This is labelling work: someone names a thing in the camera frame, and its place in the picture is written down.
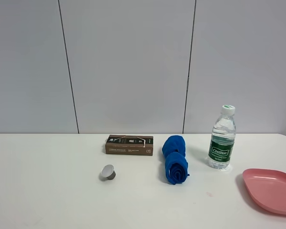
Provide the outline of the clear green-label water bottle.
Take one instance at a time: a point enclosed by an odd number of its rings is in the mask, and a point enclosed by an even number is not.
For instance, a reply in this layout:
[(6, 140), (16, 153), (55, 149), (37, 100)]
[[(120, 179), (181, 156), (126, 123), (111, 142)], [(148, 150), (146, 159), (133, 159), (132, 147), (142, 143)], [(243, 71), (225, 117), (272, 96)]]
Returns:
[(208, 165), (212, 168), (225, 169), (230, 164), (236, 136), (234, 114), (234, 106), (223, 105), (213, 126), (208, 152)]

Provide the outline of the brown coffee capsule box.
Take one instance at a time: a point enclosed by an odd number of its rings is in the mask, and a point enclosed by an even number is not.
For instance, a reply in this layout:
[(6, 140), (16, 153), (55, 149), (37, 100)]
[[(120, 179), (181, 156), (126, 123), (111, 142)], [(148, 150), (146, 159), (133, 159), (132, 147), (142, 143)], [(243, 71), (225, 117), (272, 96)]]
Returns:
[(105, 143), (109, 155), (152, 156), (153, 136), (109, 135)]

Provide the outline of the rolled blue cloth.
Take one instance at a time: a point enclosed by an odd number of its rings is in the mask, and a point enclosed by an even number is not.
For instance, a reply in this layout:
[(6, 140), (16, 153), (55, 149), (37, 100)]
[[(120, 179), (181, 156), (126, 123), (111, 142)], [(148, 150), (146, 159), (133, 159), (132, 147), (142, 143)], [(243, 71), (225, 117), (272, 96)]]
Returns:
[(185, 151), (185, 140), (180, 135), (170, 136), (162, 147), (165, 158), (165, 176), (172, 185), (185, 182), (189, 176)]

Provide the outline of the grey coffee capsule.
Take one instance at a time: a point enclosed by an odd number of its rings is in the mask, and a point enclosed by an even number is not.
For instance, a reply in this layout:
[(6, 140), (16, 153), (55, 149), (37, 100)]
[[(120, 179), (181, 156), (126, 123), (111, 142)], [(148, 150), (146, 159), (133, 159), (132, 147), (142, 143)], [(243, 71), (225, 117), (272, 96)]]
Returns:
[(116, 173), (115, 173), (115, 170), (114, 170), (114, 166), (113, 165), (106, 165), (101, 173), (100, 173), (101, 177), (103, 179), (107, 179), (107, 180), (113, 180), (115, 177), (116, 177)]

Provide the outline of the pink plastic plate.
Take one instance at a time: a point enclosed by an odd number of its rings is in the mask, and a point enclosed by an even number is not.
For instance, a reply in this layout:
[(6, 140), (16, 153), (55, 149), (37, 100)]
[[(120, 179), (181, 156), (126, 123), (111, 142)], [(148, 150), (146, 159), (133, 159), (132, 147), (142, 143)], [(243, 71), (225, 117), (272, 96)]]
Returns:
[(286, 173), (250, 168), (242, 173), (247, 191), (261, 208), (286, 216)]

